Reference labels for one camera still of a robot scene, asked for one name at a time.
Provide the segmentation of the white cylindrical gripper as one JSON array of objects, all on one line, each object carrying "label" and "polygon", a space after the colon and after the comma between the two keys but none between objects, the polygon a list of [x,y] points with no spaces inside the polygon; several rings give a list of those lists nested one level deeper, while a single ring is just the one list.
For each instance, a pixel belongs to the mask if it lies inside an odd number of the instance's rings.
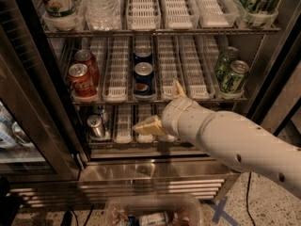
[{"label": "white cylindrical gripper", "polygon": [[161,119],[147,117],[133,126],[140,135],[165,136],[166,133],[186,141],[199,141],[198,131],[202,124],[215,114],[186,97],[180,82],[173,80],[171,101],[163,110]]}]

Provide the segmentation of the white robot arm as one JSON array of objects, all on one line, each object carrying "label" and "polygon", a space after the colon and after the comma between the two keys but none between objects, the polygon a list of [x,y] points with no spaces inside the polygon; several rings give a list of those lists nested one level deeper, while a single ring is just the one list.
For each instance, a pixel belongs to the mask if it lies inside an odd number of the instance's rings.
[{"label": "white robot arm", "polygon": [[301,152],[295,146],[240,114],[201,106],[177,81],[173,92],[161,116],[150,116],[133,130],[185,140],[229,168],[255,172],[301,198]]}]

